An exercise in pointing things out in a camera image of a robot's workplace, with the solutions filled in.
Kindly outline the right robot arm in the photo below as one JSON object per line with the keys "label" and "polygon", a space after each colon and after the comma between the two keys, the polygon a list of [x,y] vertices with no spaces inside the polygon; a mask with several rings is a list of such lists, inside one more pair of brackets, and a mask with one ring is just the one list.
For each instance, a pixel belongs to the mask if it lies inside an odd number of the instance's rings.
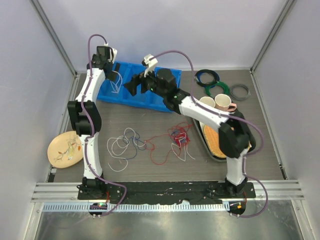
{"label": "right robot arm", "polygon": [[150,91],[163,99],[164,105],[177,114],[193,118],[218,133],[219,148],[226,156],[226,193],[233,198],[243,193],[248,178],[244,174],[243,161],[254,143],[245,119],[201,103],[190,93],[180,89],[171,70],[134,74],[122,87],[135,96],[137,89],[144,94]]}

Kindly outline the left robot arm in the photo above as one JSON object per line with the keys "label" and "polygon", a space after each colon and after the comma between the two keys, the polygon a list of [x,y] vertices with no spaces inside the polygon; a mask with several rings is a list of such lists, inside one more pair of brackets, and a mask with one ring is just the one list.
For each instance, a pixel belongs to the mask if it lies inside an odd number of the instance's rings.
{"label": "left robot arm", "polygon": [[86,79],[75,100],[67,104],[72,129],[80,140],[83,152],[84,172],[77,186],[79,200],[100,200],[107,194],[103,169],[99,158],[99,132],[102,118],[96,106],[102,83],[113,70],[116,54],[96,53],[89,60]]}

